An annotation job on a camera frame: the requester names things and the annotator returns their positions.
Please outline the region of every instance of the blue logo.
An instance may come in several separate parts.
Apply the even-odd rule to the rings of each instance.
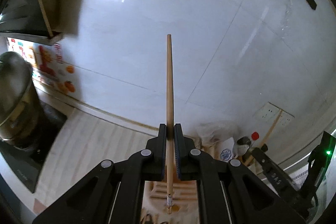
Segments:
[[[220,159],[224,161],[228,161],[232,155],[232,152],[230,149],[226,148],[224,149],[220,154]]]

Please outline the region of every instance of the white label on chopstick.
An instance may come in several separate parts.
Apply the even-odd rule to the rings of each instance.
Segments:
[[[167,196],[167,208],[171,208],[173,205],[173,198],[170,196]]]

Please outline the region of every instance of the pot lid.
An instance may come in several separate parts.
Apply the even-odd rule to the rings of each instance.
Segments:
[[[0,55],[0,124],[16,107],[31,83],[32,67],[16,52]]]

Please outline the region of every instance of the electrical outlet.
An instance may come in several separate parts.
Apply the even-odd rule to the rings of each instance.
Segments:
[[[275,105],[272,105],[270,102],[267,102],[262,108],[260,108],[255,117],[259,120],[268,122],[271,119],[275,119],[276,115],[279,113],[280,109]]]
[[[294,116],[292,114],[289,114],[288,112],[283,111],[281,113],[281,116],[278,121],[278,125],[281,127],[287,126],[292,120],[294,119]]]

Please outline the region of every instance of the stove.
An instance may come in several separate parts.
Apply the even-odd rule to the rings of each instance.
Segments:
[[[40,136],[29,147],[15,147],[0,141],[0,152],[19,180],[32,192],[35,192],[38,177],[53,142],[67,120],[67,116],[52,106],[40,102],[44,110],[38,125],[31,133]]]

